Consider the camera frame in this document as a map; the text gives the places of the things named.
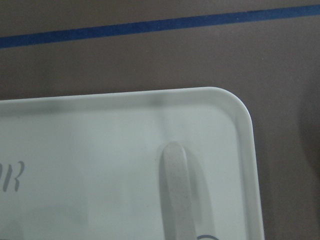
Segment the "translucent white spoon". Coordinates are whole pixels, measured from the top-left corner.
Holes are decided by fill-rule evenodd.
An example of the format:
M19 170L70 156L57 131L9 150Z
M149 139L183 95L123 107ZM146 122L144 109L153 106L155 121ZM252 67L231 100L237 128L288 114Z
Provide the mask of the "translucent white spoon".
M196 240L191 181L185 149L176 141L170 142L164 147L162 158L173 217L174 238L176 240Z

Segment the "white bear tray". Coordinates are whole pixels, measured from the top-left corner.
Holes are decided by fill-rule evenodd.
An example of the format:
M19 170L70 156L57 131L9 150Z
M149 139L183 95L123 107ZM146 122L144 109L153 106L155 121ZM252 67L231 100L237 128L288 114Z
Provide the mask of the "white bear tray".
M217 87L1 101L1 239L175 240L171 142L196 240L264 239L251 116Z

